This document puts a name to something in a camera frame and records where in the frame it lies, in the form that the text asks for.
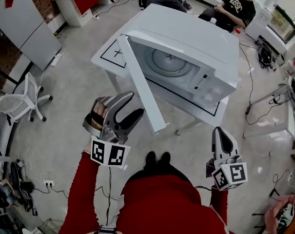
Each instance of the person in black t-shirt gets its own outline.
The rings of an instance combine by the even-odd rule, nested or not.
[[[216,26],[233,31],[234,26],[246,28],[256,15],[253,0],[223,0],[214,8],[206,9],[200,19],[210,21],[216,19]]]

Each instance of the microwave glass plate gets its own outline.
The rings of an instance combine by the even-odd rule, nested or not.
[[[144,59],[154,72],[165,77],[181,77],[192,69],[187,61],[158,49],[145,48]]]

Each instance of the gray floor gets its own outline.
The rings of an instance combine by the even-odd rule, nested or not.
[[[207,6],[196,1],[189,0],[193,9],[191,14],[200,14]],[[107,11],[108,6],[99,11]],[[49,67],[43,77],[43,94],[51,94],[54,100],[41,107],[47,117],[46,122],[41,122],[35,117],[34,122],[24,119],[19,129],[19,143],[17,135],[14,137],[11,154],[25,159],[26,151],[32,148],[34,157],[28,152],[27,161],[32,166],[38,179],[27,168],[27,173],[38,189],[45,187],[40,179],[53,177],[56,182],[56,190],[65,190],[68,194],[76,168],[80,160],[80,153],[88,141],[88,134],[82,127],[82,121],[90,110],[90,107],[99,96],[113,95],[115,93],[106,73],[91,63],[91,57],[115,33],[124,23],[140,11],[137,0],[130,0],[122,6],[113,8],[109,13],[102,14],[100,20],[92,19],[83,28],[68,27],[62,32],[60,38],[65,53],[60,58],[56,67]],[[240,37],[244,44],[250,38]],[[259,98],[281,82],[279,72],[262,70],[256,60],[256,50],[243,46],[251,67],[254,79],[254,91],[252,98]],[[285,132],[271,134],[262,137],[243,139],[242,134],[246,126],[245,110],[248,106],[251,90],[249,66],[245,56],[240,52],[239,83],[237,91],[229,100],[222,127],[228,130],[237,140],[240,151],[248,164],[249,182],[229,192],[229,228],[237,234],[254,233],[252,227],[260,221],[259,217],[251,217],[251,214],[266,209],[272,200],[268,198],[269,192],[274,187],[272,182],[275,173],[281,175],[286,169],[293,170],[295,163],[287,152],[292,141]],[[41,71],[33,69],[37,81],[40,81]],[[213,128],[207,124],[192,129],[182,136],[174,135],[177,128],[190,122],[192,118],[184,112],[157,99],[161,113],[170,125],[165,133],[157,138],[146,137],[141,143],[137,143],[138,136],[143,132],[144,124],[140,122],[135,134],[130,135],[129,143],[132,149],[127,159],[127,169],[113,168],[112,196],[120,195],[126,180],[144,164],[145,155],[150,150],[155,150],[160,156],[169,151],[172,155],[172,164],[185,173],[194,186],[212,186],[213,181],[205,178],[205,164],[212,157],[211,140]],[[269,109],[265,101],[252,108],[249,121],[255,121],[260,115]],[[284,105],[273,108],[267,117],[262,118],[258,125],[274,124],[283,120]],[[283,155],[269,157],[270,151],[282,151]],[[97,176],[97,187],[103,186],[108,192],[109,170],[101,167]],[[277,188],[281,191],[288,190],[287,176],[280,181]],[[200,190],[202,202],[209,205],[210,193]],[[48,218],[64,220],[67,211],[67,199],[63,194],[51,192],[42,194],[33,193],[34,203],[38,209],[39,217],[33,218],[30,213],[24,213],[18,209],[20,215],[30,226],[35,226]],[[99,222],[105,224],[107,199],[101,191],[95,195],[95,207]],[[111,213],[116,204],[112,201]]]

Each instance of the black t-shirt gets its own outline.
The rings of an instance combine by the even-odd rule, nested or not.
[[[256,9],[253,1],[246,0],[223,0],[225,5],[223,8],[230,12],[233,16],[242,19],[246,27],[251,23],[256,15]]]

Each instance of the red sleeve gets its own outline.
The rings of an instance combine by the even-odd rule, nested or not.
[[[229,191],[219,191],[212,188],[210,204],[215,211],[220,215],[224,223],[227,225],[227,195]]]
[[[83,152],[68,196],[68,211],[59,234],[86,234],[99,230],[94,193],[99,164]]]

